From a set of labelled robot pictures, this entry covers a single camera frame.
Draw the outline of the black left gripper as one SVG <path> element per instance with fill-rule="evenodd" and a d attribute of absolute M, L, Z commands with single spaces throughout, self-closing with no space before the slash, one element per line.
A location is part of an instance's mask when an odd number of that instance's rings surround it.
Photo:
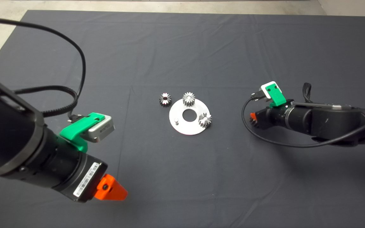
<path fill-rule="evenodd" d="M 105 174 L 107 168 L 107 163 L 102 160 L 81 153 L 74 174 L 63 184 L 63 195 L 79 203 L 86 203 L 93 197 L 99 200 L 125 200 L 128 191 L 112 175 Z"/>

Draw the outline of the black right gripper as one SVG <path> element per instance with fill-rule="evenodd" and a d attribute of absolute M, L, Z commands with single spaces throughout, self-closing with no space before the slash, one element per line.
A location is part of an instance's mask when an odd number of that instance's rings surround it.
<path fill-rule="evenodd" d="M 259 129 L 266 130 L 274 126 L 286 127 L 286 107 L 264 108 L 255 113 L 250 113 L 250 122 L 256 122 Z"/>

